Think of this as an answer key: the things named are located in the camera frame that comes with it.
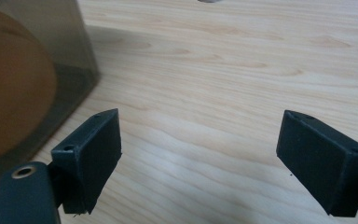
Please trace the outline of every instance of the orange disc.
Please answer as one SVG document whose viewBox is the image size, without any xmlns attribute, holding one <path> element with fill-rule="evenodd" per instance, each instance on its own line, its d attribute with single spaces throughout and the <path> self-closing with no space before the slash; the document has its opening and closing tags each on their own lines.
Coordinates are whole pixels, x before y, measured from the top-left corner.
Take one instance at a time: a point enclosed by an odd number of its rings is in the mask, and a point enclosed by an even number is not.
<svg viewBox="0 0 358 224">
<path fill-rule="evenodd" d="M 53 63 L 42 45 L 0 12 L 0 156 L 43 120 L 56 87 Z"/>
</svg>

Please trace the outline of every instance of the wooden table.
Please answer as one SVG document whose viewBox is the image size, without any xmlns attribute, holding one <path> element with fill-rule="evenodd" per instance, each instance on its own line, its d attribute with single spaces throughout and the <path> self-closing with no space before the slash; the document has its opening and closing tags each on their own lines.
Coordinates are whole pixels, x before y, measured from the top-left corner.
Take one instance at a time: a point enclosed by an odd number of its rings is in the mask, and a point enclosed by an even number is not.
<svg viewBox="0 0 358 224">
<path fill-rule="evenodd" d="M 81 0 L 102 79 L 34 158 L 118 108 L 123 156 L 62 223 L 358 223 L 276 157 L 284 109 L 358 141 L 358 1 Z"/>
</svg>

